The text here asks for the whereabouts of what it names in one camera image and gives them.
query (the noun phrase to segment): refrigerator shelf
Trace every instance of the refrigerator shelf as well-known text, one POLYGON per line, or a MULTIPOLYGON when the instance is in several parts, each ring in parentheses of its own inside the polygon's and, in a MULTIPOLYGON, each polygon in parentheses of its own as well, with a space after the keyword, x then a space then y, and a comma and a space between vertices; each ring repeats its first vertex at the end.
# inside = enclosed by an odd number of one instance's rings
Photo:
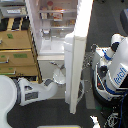
POLYGON ((65 9, 65 10, 39 10, 39 13, 72 13, 77 12, 77 9, 65 9))
POLYGON ((51 30, 73 30, 75 27, 75 25, 72 25, 72 26, 67 26, 67 27, 51 27, 50 29, 51 30))
MULTIPOLYGON (((74 19, 76 19, 76 17, 63 17, 62 21, 64 21, 64 20, 74 20, 74 19)), ((50 16, 47 19, 42 19, 42 20, 51 20, 51 21, 54 21, 54 18, 53 18, 53 16, 50 16)))

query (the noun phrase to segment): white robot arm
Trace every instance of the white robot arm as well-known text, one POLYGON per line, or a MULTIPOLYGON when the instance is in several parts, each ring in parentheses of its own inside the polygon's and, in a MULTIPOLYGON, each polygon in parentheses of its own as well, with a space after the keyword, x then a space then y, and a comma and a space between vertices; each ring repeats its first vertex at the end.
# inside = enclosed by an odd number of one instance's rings
POLYGON ((7 113, 15 103, 24 106, 46 100, 53 97, 57 90, 57 84, 50 79, 41 84, 35 84, 25 78, 17 81, 0 75, 0 128, 11 128, 7 123, 7 113))

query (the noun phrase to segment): refrigerator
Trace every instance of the refrigerator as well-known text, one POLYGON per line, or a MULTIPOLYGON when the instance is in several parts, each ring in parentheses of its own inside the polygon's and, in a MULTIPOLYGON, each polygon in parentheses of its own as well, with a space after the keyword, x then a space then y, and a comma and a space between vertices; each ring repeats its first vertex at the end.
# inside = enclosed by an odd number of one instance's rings
MULTIPOLYGON (((75 114, 93 0, 25 0, 25 3, 39 67, 47 65, 44 60, 62 60, 66 68, 65 102, 70 113, 75 114)), ((46 72, 45 69, 42 75, 50 72, 50 67, 46 72)))

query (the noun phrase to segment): drawer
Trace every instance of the drawer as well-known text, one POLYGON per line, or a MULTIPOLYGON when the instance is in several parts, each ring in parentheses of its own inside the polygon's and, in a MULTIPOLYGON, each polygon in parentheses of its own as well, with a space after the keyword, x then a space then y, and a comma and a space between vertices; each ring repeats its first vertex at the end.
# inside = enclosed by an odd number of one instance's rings
POLYGON ((28 49, 31 48, 27 30, 0 32, 0 49, 28 49))
POLYGON ((31 49, 0 51, 0 66, 26 66, 34 63, 31 49))
POLYGON ((0 66, 0 75, 7 75, 9 77, 16 76, 36 76, 38 75, 36 65, 32 66, 10 66, 10 67, 1 67, 0 66))
POLYGON ((6 17, 24 17, 27 15, 25 6, 0 7, 3 16, 6 17))
POLYGON ((6 2, 6 3, 16 3, 16 2, 24 2, 24 0, 0 0, 0 2, 6 2))

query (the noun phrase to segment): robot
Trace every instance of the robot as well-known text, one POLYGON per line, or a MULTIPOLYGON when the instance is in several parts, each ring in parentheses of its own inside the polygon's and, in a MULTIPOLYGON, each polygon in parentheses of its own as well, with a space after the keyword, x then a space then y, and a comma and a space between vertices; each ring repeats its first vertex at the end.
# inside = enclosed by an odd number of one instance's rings
POLYGON ((93 90, 104 104, 116 105, 128 89, 128 37, 114 34, 111 47, 96 48, 93 69, 93 90))
POLYGON ((58 85, 51 79, 41 84, 29 82, 25 78, 12 80, 0 75, 0 128, 11 128, 7 123, 7 113, 15 104, 21 106, 53 97, 58 85))

